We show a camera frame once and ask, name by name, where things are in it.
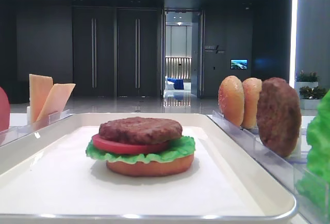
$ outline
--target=lettuce leaf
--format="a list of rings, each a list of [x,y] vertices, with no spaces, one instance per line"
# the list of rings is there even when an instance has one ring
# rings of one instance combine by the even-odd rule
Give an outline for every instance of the lettuce leaf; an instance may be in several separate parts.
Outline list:
[[[308,152],[306,173],[296,184],[298,192],[319,207],[324,214],[326,209],[326,182],[330,184],[330,91],[321,100],[318,114],[307,127]]]
[[[193,154],[195,151],[195,140],[190,136],[183,136],[180,139],[171,140],[170,146],[167,150],[161,153],[139,154],[139,155],[120,155],[106,152],[96,148],[93,142],[90,141],[86,148],[86,155],[92,159],[100,161],[118,162],[122,161],[127,164],[135,164],[136,162],[143,162],[148,164],[151,161],[159,163],[172,162],[177,158],[186,157]]]

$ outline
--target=red object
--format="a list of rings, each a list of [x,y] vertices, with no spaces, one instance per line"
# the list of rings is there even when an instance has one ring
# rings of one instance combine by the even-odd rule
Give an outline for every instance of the red object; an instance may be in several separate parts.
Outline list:
[[[0,132],[9,129],[10,104],[7,94],[0,87]]]
[[[94,135],[92,140],[93,145],[96,148],[116,154],[138,155],[141,153],[159,153],[169,147],[168,141],[153,145],[131,145],[102,139],[100,138],[99,134]]]

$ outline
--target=tray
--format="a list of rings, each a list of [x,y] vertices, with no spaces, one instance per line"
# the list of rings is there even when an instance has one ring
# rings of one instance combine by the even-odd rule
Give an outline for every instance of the tray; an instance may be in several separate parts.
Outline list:
[[[196,140],[189,171],[134,179],[85,156],[100,123],[170,118]],[[0,223],[287,223],[296,199],[210,118],[75,114],[0,148]]]

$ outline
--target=burger patty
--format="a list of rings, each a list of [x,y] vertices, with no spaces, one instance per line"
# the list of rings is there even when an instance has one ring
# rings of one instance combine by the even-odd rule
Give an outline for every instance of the burger patty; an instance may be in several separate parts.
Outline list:
[[[301,126],[297,92],[281,78],[263,82],[257,124],[262,143],[282,157],[294,150]]]
[[[103,123],[102,139],[126,144],[157,144],[182,137],[180,123],[170,119],[133,117]]]

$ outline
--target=burger model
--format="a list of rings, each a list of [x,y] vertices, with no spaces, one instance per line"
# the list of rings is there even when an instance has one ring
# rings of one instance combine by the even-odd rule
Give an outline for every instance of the burger model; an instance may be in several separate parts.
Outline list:
[[[133,117],[103,123],[86,155],[106,161],[108,169],[132,177],[161,177],[187,171],[195,141],[182,136],[180,123],[170,119]]]

